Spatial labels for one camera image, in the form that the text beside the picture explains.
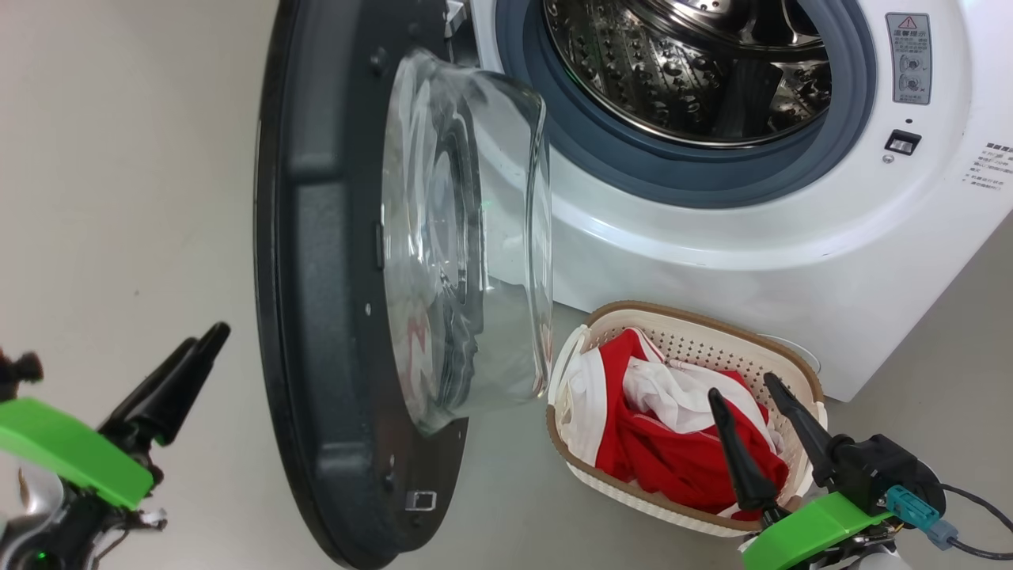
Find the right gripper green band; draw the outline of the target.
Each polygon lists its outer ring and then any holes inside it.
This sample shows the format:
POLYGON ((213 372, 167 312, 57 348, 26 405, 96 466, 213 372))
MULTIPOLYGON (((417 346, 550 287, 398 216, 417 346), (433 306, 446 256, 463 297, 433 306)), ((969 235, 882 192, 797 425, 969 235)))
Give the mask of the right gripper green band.
MULTIPOLYGON (((779 376, 764 373, 764 386, 795 429, 813 466, 814 483, 821 488, 835 487, 835 469, 826 453, 831 434, 779 376)), ((855 541, 862 531, 889 519, 890 512, 866 515, 838 492, 822 496, 795 512, 782 509, 776 502, 778 489, 742 443, 737 421, 723 395, 712 387, 707 400, 737 505, 741 510, 762 513, 762 530, 742 551, 745 570, 825 570, 822 564, 849 558, 855 560, 847 570, 900 570, 900 556, 886 548, 886 542, 855 541)))

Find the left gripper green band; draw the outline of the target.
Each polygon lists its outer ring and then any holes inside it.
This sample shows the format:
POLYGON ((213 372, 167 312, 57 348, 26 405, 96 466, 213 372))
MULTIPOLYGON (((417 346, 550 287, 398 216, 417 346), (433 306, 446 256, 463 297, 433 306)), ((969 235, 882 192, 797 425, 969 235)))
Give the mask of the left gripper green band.
POLYGON ((101 434, 131 422, 149 441, 173 444, 231 334, 215 322, 187 338, 148 374, 99 425, 36 398, 0 404, 0 451, 21 460, 22 515, 0 515, 0 570, 99 570, 133 533, 161 533, 164 510, 140 504, 152 473, 101 434))

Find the red and white garment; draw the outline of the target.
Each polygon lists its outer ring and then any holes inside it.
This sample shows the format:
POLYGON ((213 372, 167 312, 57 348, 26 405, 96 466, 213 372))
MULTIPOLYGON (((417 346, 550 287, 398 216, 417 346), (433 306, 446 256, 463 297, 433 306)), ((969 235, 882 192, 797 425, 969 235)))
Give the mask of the red and white garment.
POLYGON ((624 329, 575 355, 562 376, 571 408, 561 439, 579 459, 623 483, 709 515, 742 522, 708 400, 719 390, 738 437, 778 489, 789 480, 783 438, 741 373, 666 359, 641 329, 624 329))

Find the black washing machine door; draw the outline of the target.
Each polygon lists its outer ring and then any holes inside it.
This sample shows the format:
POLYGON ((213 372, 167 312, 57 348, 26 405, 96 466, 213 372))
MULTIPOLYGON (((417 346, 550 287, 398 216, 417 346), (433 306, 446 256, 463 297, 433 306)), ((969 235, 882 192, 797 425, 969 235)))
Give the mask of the black washing machine door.
POLYGON ((382 570, 442 524, 469 420, 552 368, 547 108, 460 50, 469 0, 281 0, 254 266, 265 392, 320 549, 382 570))

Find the cream laundry basket brown rim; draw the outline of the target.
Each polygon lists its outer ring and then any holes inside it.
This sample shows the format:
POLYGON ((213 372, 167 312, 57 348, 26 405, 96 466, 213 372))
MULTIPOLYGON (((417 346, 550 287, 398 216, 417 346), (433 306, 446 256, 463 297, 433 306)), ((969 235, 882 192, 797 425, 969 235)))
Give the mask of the cream laundry basket brown rim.
POLYGON ((561 433, 571 418, 571 387, 564 377, 565 368, 576 355, 603 345, 618 336, 622 329, 630 327, 642 329, 661 350, 666 360, 676 359, 712 371, 737 371, 744 375, 750 392, 769 409, 773 427, 784 440, 790 476, 777 501, 788 510, 799 509, 802 498, 814 486, 813 466, 795 429, 774 405, 763 377, 767 372, 778 375, 796 400, 826 428, 828 416, 817 373, 792 350, 748 329, 646 302, 612 302, 595 310, 583 324, 573 329, 552 368, 546 412, 548 436, 573 476, 598 493, 674 526, 720 538, 759 533, 758 522, 707 515, 669 501, 661 494, 648 494, 636 484, 621 482, 594 469, 569 451, 567 438, 561 433))

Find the white front-load washing machine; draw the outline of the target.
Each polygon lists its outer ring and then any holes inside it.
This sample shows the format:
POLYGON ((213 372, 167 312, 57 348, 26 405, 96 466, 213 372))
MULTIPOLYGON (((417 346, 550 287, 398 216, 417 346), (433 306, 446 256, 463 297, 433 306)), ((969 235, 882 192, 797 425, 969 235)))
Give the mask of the white front-load washing machine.
MULTIPOLYGON (((468 2, 462 40, 510 76, 496 0, 468 2)), ((547 111, 557 302, 653 302, 794 340, 819 357, 829 396, 856 396, 1013 213, 1013 0, 857 2, 875 48, 869 120, 831 172, 769 203, 684 208, 619 191, 553 148, 547 111), (930 17, 927 107, 893 101, 889 12, 930 17), (897 129, 922 136, 912 156, 884 150, 897 129)))

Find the grey rubber door gasket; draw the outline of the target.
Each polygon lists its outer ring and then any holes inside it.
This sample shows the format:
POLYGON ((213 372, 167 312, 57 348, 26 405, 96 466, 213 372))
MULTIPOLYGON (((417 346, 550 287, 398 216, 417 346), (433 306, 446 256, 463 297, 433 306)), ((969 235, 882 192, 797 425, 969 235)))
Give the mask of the grey rubber door gasket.
POLYGON ((857 0, 801 0, 829 38, 829 114, 777 142, 707 150, 623 123, 578 86, 550 40, 542 0, 496 0, 493 28, 506 74, 548 105, 553 148, 580 172, 634 197, 684 208, 769 203, 826 176, 857 144, 877 80, 871 29, 857 0))

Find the steel washing machine drum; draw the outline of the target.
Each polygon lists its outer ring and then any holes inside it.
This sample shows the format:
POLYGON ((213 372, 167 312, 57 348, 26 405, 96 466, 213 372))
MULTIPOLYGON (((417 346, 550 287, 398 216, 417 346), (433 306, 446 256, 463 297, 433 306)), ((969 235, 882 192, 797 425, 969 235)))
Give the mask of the steel washing machine drum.
POLYGON ((542 16, 580 89, 663 141, 760 146, 831 104, 829 56, 799 0, 542 0, 542 16))

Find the round white filter cover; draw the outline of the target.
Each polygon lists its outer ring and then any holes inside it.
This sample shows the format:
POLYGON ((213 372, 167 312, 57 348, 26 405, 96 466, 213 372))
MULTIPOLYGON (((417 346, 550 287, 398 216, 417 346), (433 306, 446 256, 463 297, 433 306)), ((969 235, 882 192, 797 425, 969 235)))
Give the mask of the round white filter cover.
POLYGON ((796 343, 794 340, 788 340, 786 338, 782 338, 781 336, 771 335, 771 333, 761 333, 761 336, 768 340, 773 340, 773 342, 792 350, 793 353, 799 355, 799 357, 806 361, 808 365, 813 368, 815 373, 819 374, 821 372, 822 364, 819 357, 806 347, 799 345, 799 343, 796 343))

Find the grey warning sticker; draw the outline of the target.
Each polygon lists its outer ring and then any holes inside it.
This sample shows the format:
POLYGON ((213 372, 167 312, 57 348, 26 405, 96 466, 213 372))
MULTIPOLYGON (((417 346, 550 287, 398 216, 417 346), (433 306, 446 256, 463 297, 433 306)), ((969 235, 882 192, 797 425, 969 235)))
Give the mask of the grey warning sticker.
POLYGON ((932 97, 932 32, 926 13, 889 12, 884 15, 890 34, 893 101, 927 105, 932 97))

